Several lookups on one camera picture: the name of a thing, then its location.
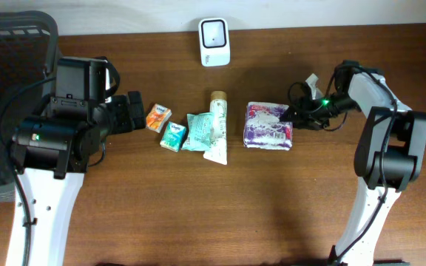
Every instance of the plastic package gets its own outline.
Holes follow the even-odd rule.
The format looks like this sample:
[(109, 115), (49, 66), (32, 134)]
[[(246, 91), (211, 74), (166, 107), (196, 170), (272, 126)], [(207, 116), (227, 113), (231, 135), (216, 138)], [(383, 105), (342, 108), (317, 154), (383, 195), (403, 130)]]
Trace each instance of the plastic package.
[(185, 136), (185, 126), (178, 125), (173, 122), (169, 122), (166, 127), (166, 131), (163, 133), (160, 146), (177, 152), (182, 144), (183, 136)]
[(210, 112), (214, 114), (212, 134), (210, 136), (212, 148), (209, 151), (205, 151), (203, 158), (226, 165), (226, 114), (228, 105), (225, 92), (212, 92)]
[(155, 104), (154, 107), (152, 107), (151, 112), (147, 115), (146, 128), (160, 133), (164, 123), (170, 118), (171, 115), (172, 112), (170, 109), (161, 106), (160, 104)]
[(288, 151), (292, 147), (292, 122), (279, 122), (288, 106), (276, 103), (248, 104), (244, 126), (247, 148)]
[(189, 135), (182, 146), (188, 151), (209, 151), (212, 143), (210, 141), (213, 113), (207, 112), (199, 115), (188, 114)]

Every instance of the wooden table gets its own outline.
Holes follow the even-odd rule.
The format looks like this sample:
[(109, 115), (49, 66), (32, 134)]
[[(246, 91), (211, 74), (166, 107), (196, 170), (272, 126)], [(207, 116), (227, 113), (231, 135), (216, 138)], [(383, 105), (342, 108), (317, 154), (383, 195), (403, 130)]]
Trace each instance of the wooden table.
[[(356, 195), (353, 159), (364, 116), (351, 113), (338, 132), (294, 130), (292, 150), (264, 151), (243, 147), (246, 104), (288, 103), (288, 86), (312, 72), (324, 89), (333, 68), (354, 59), (382, 68), (399, 99), (426, 112), (426, 24), (244, 30), (230, 39), (231, 63), (205, 68), (197, 33), (60, 38), (65, 55), (107, 56), (121, 74), (118, 93), (142, 91), (144, 106), (168, 106), (173, 122), (207, 111), (213, 90), (229, 98), (227, 166), (200, 152), (162, 149), (161, 134), (150, 130), (109, 137), (105, 161), (89, 170), (78, 195), (65, 265), (327, 258)], [(12, 219), (13, 204), (0, 204), (0, 265)], [(419, 179), (388, 217), (375, 258), (426, 265), (426, 152)]]

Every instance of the gold cap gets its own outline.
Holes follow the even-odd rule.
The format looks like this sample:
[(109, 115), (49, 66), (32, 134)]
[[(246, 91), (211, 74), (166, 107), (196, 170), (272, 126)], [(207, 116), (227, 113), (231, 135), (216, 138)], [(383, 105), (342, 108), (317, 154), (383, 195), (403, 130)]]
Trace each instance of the gold cap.
[(226, 92), (212, 92), (212, 100), (226, 100)]

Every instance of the black mesh basket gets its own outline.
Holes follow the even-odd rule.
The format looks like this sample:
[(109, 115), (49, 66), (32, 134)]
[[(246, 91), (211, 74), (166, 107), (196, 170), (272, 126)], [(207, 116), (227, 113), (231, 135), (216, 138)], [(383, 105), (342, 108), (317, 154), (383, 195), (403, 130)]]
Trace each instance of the black mesh basket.
[[(3, 105), (20, 89), (54, 76), (60, 57), (57, 40), (57, 24), (46, 13), (0, 13), (0, 114)], [(21, 120), (31, 113), (38, 99), (53, 91), (54, 86), (53, 82), (46, 83), (11, 103), (1, 121), (5, 142)], [(14, 200), (13, 175), (4, 156), (0, 141), (0, 202), (10, 202)]]

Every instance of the white label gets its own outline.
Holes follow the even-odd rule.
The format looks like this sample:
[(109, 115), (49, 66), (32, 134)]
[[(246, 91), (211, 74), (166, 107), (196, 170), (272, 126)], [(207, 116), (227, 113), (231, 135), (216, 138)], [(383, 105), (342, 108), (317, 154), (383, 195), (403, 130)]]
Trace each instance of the white label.
[(276, 140), (285, 140), (285, 133), (275, 132), (274, 139)]
[(176, 123), (173, 123), (173, 122), (170, 122), (169, 126), (170, 126), (170, 131), (172, 133), (178, 133), (185, 129), (185, 127), (181, 125), (177, 125)]
[(159, 114), (162, 114), (162, 113), (164, 113), (165, 111), (167, 111), (167, 108), (166, 108), (166, 107), (163, 107), (163, 106), (161, 106), (161, 105), (157, 105), (157, 106), (155, 107), (155, 111), (156, 111), (157, 113), (159, 113)]

